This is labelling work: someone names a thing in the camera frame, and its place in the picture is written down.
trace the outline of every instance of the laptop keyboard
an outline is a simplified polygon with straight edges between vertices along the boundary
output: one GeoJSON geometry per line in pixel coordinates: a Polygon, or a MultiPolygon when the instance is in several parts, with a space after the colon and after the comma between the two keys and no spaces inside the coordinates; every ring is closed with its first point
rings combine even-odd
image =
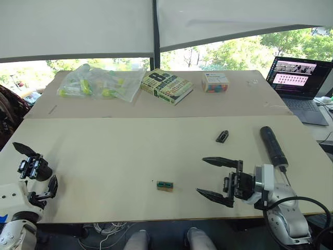
{"type": "Polygon", "coordinates": [[[296,99],[283,99],[285,104],[289,108],[298,108],[310,111],[318,111],[317,106],[313,101],[303,101],[303,100],[296,100],[296,99]]]}

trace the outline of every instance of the laptop screen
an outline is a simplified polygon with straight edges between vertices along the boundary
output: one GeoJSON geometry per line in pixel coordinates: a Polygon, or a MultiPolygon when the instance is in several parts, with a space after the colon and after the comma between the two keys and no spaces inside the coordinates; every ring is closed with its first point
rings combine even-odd
{"type": "Polygon", "coordinates": [[[266,80],[282,97],[313,99],[332,67],[329,61],[277,56],[266,80]]]}

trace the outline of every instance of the plastic bag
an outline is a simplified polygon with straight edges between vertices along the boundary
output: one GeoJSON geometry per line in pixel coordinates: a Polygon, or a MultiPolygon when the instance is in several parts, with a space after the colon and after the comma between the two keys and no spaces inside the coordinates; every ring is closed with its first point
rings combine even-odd
{"type": "Polygon", "coordinates": [[[108,71],[83,64],[63,79],[57,94],[95,98],[117,97],[131,102],[145,73],[145,70],[108,71]]]}

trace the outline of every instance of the window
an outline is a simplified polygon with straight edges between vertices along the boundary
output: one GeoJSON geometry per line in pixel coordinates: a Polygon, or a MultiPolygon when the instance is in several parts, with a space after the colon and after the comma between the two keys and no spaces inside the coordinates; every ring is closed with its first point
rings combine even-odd
{"type": "Polygon", "coordinates": [[[88,63],[106,70],[149,69],[149,58],[89,58],[21,61],[0,64],[0,84],[19,96],[30,90],[44,89],[59,70],[74,70],[88,63]]]}
{"type": "Polygon", "coordinates": [[[161,53],[164,70],[259,70],[264,77],[275,56],[333,59],[332,27],[243,37],[161,53]]]}

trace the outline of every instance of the laptop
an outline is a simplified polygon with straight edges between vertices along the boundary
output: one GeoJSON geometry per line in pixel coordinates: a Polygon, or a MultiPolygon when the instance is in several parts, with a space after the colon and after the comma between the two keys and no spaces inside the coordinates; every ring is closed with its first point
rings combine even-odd
{"type": "Polygon", "coordinates": [[[333,62],[277,56],[266,78],[301,122],[328,126],[313,101],[333,68],[333,62]]]}

